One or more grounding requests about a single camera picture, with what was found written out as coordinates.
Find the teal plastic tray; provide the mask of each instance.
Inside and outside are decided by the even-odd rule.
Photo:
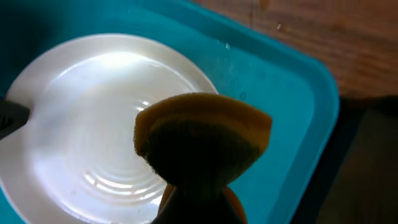
[[[221,94],[270,114],[268,150],[231,187],[250,224],[290,221],[338,116],[336,84],[322,64],[189,2],[2,0],[0,93],[36,56],[98,33],[168,45],[197,64]],[[3,194],[0,217],[22,223]]]

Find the sponge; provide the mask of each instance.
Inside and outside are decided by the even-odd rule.
[[[270,116],[242,101],[188,93],[141,111],[134,146],[168,184],[206,202],[264,153],[271,124]]]

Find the water droplet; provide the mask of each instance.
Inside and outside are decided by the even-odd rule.
[[[246,93],[241,93],[241,100],[245,100],[246,99]]]

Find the wooden surface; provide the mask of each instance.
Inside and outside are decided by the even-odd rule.
[[[340,94],[398,95],[396,0],[194,0],[321,60]]]

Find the white plate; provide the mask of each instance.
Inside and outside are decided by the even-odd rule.
[[[31,109],[0,141],[0,184],[27,223],[149,223],[165,182],[134,152],[138,112],[216,93],[191,61],[131,35],[71,40],[33,61],[7,99]]]

